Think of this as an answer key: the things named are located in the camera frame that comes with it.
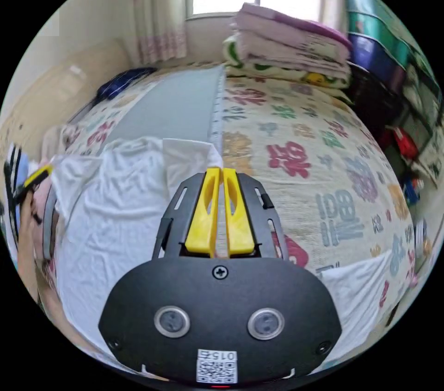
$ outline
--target stack of folded quilts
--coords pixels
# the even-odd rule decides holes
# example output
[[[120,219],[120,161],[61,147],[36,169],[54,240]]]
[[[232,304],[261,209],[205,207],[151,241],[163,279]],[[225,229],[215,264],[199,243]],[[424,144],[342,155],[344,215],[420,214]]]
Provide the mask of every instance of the stack of folded quilts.
[[[249,3],[232,28],[224,54],[233,67],[268,71],[271,78],[270,68],[280,68],[288,71],[282,78],[338,89],[350,83],[352,44],[334,29]]]

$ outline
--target red character print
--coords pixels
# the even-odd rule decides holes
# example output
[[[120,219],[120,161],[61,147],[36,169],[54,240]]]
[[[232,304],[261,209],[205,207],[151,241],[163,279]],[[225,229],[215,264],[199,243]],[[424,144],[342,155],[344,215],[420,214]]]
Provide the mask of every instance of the red character print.
[[[242,106],[248,103],[262,106],[265,103],[265,92],[256,89],[227,89],[227,93],[233,97],[225,97],[226,100],[235,101]]]
[[[382,295],[379,300],[379,309],[382,309],[385,303],[385,299],[387,298],[387,291],[389,290],[390,283],[386,280],[384,283],[384,289],[382,290]]]
[[[271,233],[273,237],[273,243],[275,246],[278,245],[278,238],[275,232]],[[294,240],[292,240],[288,235],[284,235],[285,244],[288,249],[289,260],[301,268],[305,268],[308,263],[308,254],[302,249]]]
[[[307,154],[304,147],[288,141],[285,147],[279,145],[268,145],[267,151],[270,155],[268,165],[270,168],[282,168],[290,177],[299,174],[307,178],[311,164],[307,162]]]
[[[336,132],[336,134],[339,135],[339,137],[348,138],[348,133],[345,131],[344,126],[338,122],[329,122],[326,120],[326,122],[330,125],[330,128],[333,132]]]
[[[108,131],[109,129],[113,126],[115,122],[112,121],[110,123],[105,122],[103,124],[101,124],[96,132],[94,132],[94,134],[92,134],[88,140],[86,141],[88,146],[91,146],[93,143],[103,143],[108,135]]]

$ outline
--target qr code label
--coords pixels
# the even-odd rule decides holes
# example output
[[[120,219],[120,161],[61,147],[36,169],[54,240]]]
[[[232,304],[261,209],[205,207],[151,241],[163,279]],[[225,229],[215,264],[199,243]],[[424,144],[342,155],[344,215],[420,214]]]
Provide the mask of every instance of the qr code label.
[[[197,352],[196,381],[198,383],[237,383],[236,351],[199,349]]]

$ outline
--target white curtain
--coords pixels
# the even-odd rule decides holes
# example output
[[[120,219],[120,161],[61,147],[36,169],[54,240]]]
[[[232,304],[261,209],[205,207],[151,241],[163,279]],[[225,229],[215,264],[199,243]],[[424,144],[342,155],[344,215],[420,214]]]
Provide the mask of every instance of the white curtain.
[[[127,46],[144,66],[186,56],[185,0],[129,0]]]

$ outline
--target white towel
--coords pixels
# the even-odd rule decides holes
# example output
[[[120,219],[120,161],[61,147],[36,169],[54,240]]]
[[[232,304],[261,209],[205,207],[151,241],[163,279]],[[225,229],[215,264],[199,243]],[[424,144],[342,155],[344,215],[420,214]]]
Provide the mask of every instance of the white towel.
[[[323,271],[320,279],[329,290],[338,312],[342,334],[323,364],[332,362],[362,345],[377,325],[384,276],[392,251],[343,268]]]
[[[180,183],[222,167],[209,143],[117,140],[99,157],[53,158],[52,183],[65,223],[57,242],[57,292],[68,321],[111,356],[98,328],[114,285],[151,260],[162,215]]]

